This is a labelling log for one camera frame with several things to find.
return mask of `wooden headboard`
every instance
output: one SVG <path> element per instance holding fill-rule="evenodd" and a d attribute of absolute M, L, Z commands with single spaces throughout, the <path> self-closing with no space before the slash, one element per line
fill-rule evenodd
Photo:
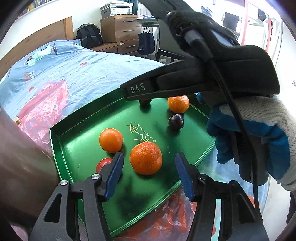
<path fill-rule="evenodd" d="M 0 80 L 14 63 L 42 45 L 55 40 L 72 39 L 74 39 L 72 17 L 57 21 L 38 30 L 14 46 L 0 60 Z"/>

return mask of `gloved hand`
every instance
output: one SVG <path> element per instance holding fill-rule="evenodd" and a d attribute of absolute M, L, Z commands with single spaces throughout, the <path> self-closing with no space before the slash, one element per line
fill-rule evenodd
<path fill-rule="evenodd" d="M 203 103 L 201 94 L 197 99 Z M 267 171 L 286 190 L 296 190 L 296 121 L 278 97 L 242 97 L 235 103 L 246 131 L 267 143 L 270 156 Z M 233 158 L 228 131 L 239 131 L 227 104 L 214 106 L 207 123 L 209 135 L 216 137 L 217 160 L 226 163 Z"/>

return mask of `tray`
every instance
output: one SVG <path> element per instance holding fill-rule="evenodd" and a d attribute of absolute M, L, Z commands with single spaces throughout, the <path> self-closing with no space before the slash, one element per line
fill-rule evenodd
<path fill-rule="evenodd" d="M 190 163 L 198 165 L 214 146 L 207 134 L 209 109 L 200 105 L 196 96 L 184 114 L 180 131 L 168 128 L 167 99 L 153 99 L 142 107 L 138 101 L 125 101 L 116 89 L 78 109 L 50 128 L 52 150 L 61 179 L 83 181 L 95 173 L 97 163 L 113 157 L 99 145 L 99 135 L 106 128 L 115 128 L 123 135 L 124 166 L 114 196 L 103 203 L 111 235 L 115 236 L 141 219 L 166 200 L 179 186 L 175 155 L 183 151 Z M 134 172 L 129 154 L 142 141 L 156 143 L 162 151 L 161 169 L 152 176 Z M 84 222 L 83 203 L 78 200 L 78 214 Z"/>

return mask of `white printer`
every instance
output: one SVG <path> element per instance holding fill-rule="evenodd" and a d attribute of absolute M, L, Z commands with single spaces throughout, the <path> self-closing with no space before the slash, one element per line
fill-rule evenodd
<path fill-rule="evenodd" d="M 133 3 L 112 1 L 101 7 L 102 18 L 120 14 L 133 14 Z"/>

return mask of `large orange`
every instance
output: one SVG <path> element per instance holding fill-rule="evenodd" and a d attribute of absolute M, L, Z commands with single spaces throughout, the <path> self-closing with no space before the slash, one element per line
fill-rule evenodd
<path fill-rule="evenodd" d="M 131 150 L 130 162 L 136 173 L 152 175 L 160 169 L 163 156 L 155 143 L 142 142 Z"/>
<path fill-rule="evenodd" d="M 99 143 L 104 151 L 115 153 L 122 147 L 123 136 L 118 130 L 108 128 L 100 134 Z"/>
<path fill-rule="evenodd" d="M 172 112 L 181 114 L 188 110 L 189 99 L 186 95 L 169 97 L 168 107 Z"/>

